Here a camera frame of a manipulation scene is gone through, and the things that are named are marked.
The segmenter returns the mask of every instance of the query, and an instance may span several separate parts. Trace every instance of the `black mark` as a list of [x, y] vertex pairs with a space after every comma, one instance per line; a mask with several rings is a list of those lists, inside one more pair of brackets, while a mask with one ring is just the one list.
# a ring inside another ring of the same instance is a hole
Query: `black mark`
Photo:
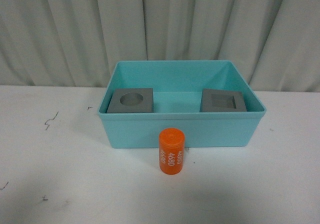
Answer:
[[4, 187], [0, 188], [0, 191], [2, 191], [3, 189], [5, 189], [8, 184], [9, 184], [9, 182], [7, 182], [7, 183], [4, 185]]
[[47, 124], [47, 122], [48, 122], [48, 121], [53, 121], [54, 119], [56, 119], [56, 117], [58, 116], [58, 113], [59, 113], [59, 112], [57, 112], [57, 113], [55, 114], [54, 118], [46, 120], [46, 122], [44, 123], [44, 124], [47, 126], [45, 130], [48, 130], [48, 128], [50, 127], [50, 125]]

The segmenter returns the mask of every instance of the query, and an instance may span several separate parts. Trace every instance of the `circular hole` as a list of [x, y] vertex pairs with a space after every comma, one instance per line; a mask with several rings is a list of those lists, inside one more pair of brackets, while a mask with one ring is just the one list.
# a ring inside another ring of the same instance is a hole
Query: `circular hole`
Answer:
[[129, 92], [120, 98], [120, 103], [125, 106], [136, 106], [144, 100], [144, 97], [136, 92]]

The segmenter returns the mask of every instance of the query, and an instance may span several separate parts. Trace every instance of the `square hole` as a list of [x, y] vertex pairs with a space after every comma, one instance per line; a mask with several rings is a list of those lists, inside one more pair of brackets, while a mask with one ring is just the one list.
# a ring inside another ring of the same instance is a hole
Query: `square hole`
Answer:
[[217, 108], [236, 109], [236, 101], [233, 95], [211, 94], [212, 106]]

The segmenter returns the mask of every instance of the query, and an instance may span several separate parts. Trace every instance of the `canister cap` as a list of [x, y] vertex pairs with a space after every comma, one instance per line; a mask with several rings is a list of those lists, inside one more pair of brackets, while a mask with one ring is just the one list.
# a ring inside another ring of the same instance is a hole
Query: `canister cap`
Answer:
[[167, 128], [160, 132], [159, 143], [167, 148], [176, 148], [185, 142], [185, 134], [177, 128]]

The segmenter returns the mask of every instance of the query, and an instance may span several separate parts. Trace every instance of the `curtain fold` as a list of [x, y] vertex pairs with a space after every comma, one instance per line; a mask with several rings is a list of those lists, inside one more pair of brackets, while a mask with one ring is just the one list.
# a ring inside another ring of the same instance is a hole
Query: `curtain fold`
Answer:
[[320, 92], [320, 0], [0, 0], [0, 84], [105, 87], [121, 60], [231, 60]]

